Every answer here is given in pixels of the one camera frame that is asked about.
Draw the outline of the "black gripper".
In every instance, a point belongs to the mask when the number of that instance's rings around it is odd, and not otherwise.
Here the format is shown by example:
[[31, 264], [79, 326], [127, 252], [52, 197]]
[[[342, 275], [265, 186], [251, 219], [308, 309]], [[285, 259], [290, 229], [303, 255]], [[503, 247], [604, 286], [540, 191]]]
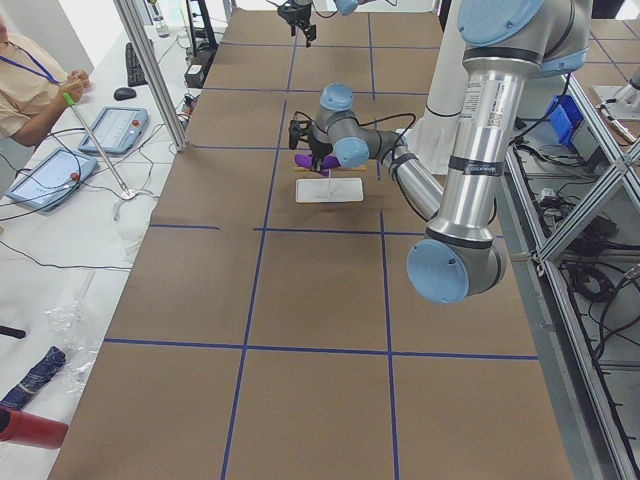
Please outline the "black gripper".
[[311, 150], [310, 170], [322, 171], [324, 158], [333, 152], [333, 146], [318, 140], [313, 134], [308, 135], [309, 147]]
[[[277, 14], [290, 25], [291, 36], [297, 32], [297, 23], [308, 23], [311, 18], [312, 0], [289, 0], [277, 7]], [[309, 48], [317, 38], [315, 24], [305, 24], [302, 28], [305, 47]]]

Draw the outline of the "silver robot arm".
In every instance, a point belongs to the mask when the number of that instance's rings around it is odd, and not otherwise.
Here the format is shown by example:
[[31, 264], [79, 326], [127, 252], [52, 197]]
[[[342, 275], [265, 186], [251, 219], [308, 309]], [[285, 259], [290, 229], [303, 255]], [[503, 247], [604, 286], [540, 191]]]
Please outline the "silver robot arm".
[[271, 4], [276, 6], [278, 16], [283, 19], [290, 27], [291, 36], [295, 37], [297, 31], [304, 35], [305, 47], [309, 48], [312, 42], [317, 38], [316, 25], [311, 21], [311, 14], [316, 13], [317, 16], [329, 19], [340, 13], [343, 16], [353, 13], [359, 6], [370, 3], [370, 0], [335, 0], [333, 4], [334, 10], [328, 15], [323, 15], [316, 7], [313, 0], [291, 0], [284, 1], [282, 4]]
[[589, 1], [464, 1], [450, 11], [448, 26], [464, 44], [466, 84], [444, 182], [398, 133], [362, 126], [343, 84], [325, 87], [315, 117], [291, 128], [292, 141], [310, 146], [313, 170], [327, 155], [344, 168], [375, 160], [426, 217], [425, 237], [406, 262], [422, 297], [458, 303], [503, 278], [506, 246], [488, 223], [522, 92], [533, 77], [568, 74], [584, 64], [592, 8]]

